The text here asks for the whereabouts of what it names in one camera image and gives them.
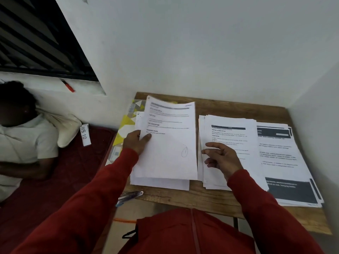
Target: red jacket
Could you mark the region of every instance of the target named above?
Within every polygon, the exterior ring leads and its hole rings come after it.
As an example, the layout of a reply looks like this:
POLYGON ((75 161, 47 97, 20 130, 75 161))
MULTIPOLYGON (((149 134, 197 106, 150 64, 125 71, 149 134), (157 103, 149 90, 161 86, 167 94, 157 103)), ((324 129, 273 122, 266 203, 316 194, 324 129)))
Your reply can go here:
MULTIPOLYGON (((135 151, 124 149, 12 253, 91 253, 137 161, 135 151)), ((227 185, 242 206, 261 254, 323 253, 303 226, 246 170, 234 173, 227 185)), ((196 209, 175 209, 139 219, 137 226, 138 236, 120 253, 255 253, 251 237, 196 209)))

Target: short sleeve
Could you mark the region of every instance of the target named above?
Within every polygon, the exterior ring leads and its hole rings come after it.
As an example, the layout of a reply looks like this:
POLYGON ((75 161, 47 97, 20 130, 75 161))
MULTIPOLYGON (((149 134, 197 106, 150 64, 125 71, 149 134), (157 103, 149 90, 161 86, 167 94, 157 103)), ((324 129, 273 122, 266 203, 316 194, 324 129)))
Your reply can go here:
POLYGON ((55 158, 58 156, 58 130, 51 127, 44 130, 37 139, 38 159, 55 158))

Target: person's left hand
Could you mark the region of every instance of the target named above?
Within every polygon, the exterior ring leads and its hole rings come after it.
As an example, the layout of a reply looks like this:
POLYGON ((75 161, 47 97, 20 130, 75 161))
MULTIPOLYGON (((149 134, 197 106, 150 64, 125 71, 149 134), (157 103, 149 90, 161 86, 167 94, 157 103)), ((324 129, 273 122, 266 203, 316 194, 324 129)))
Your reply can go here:
POLYGON ((140 155, 147 144, 147 142, 152 137, 151 134, 145 135, 141 140, 139 140, 140 136, 140 130, 135 130, 133 132, 130 132, 127 137, 124 139, 124 143, 122 145, 122 148, 130 148, 135 150, 135 152, 140 155))

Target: wooden plank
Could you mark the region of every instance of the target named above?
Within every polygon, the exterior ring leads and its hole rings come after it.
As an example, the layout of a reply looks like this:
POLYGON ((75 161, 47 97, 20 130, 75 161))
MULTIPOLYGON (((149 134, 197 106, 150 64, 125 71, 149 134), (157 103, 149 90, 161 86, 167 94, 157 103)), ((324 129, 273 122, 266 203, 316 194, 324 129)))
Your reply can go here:
MULTIPOLYGON (((293 127, 287 109, 277 106, 224 102, 198 98, 188 98, 163 94, 138 92, 135 99, 146 99, 147 95, 164 101, 178 103, 196 102, 196 124, 199 115, 216 115, 235 118, 255 119, 260 122, 286 123, 293 127)), ((155 187, 126 185, 125 191, 144 191, 139 197, 145 201, 153 201, 184 208, 196 208, 206 212, 226 216, 244 218, 241 206, 232 192, 222 190, 206 190, 200 181, 190 181, 189 191, 164 189, 155 187)), ((322 208, 285 207, 308 231, 332 234, 322 208)))

